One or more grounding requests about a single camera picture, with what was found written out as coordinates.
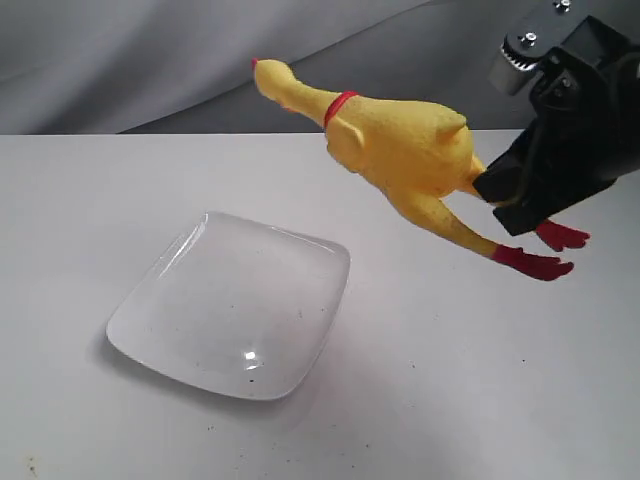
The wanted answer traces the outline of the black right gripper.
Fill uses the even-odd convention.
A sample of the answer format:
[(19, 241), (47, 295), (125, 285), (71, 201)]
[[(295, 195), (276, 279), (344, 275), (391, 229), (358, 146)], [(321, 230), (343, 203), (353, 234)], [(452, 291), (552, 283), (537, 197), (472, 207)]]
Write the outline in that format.
[(585, 1), (541, 1), (503, 43), (537, 64), (535, 117), (472, 185), (517, 236), (638, 170), (639, 37)]

